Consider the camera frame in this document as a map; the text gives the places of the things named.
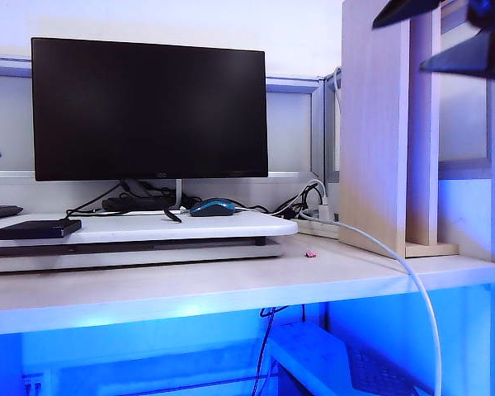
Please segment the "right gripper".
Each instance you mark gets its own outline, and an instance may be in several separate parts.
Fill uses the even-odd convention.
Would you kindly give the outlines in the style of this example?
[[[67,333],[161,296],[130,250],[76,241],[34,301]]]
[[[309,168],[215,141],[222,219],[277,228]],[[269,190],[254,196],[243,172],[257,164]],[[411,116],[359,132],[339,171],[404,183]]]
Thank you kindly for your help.
[[[433,11],[441,0],[391,0],[372,22],[373,28],[395,23]],[[470,0],[467,19],[480,29],[465,40],[425,60],[423,72],[449,73],[495,80],[495,0]]]

